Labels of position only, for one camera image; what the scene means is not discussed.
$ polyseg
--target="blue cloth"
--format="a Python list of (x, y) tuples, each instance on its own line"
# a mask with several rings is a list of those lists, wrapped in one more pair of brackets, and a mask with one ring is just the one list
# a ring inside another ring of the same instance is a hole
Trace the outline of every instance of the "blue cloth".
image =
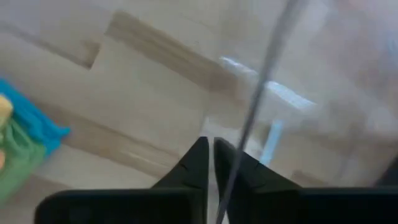
[(60, 128), (55, 125), (43, 112), (2, 78), (0, 78), (0, 93), (11, 101), (14, 107), (13, 118), (32, 139), (45, 146), (46, 156), (58, 148), (61, 145), (61, 139), (69, 134), (70, 128)]

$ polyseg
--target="wooden floor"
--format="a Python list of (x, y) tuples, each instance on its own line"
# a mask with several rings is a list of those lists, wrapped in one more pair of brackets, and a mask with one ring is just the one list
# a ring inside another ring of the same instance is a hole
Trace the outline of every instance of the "wooden floor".
[[(199, 136), (236, 144), (283, 3), (0, 2), (0, 76), (72, 128), (0, 209), (0, 223), (31, 223), (35, 206), (59, 190), (148, 188)], [(259, 158), (271, 122), (283, 120), (269, 167), (303, 186), (372, 185), (398, 153), (398, 80), (380, 69), (395, 67), (373, 35), (385, 21), (361, 4), (309, 1), (246, 148)]]

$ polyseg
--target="green cloth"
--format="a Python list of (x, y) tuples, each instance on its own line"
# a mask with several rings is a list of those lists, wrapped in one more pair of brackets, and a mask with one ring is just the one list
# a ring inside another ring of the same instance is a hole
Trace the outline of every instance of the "green cloth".
[(41, 164), (45, 148), (33, 141), (27, 133), (10, 119), (3, 131), (4, 139), (0, 147), (6, 153), (6, 163), (0, 170), (0, 205), (11, 196)]

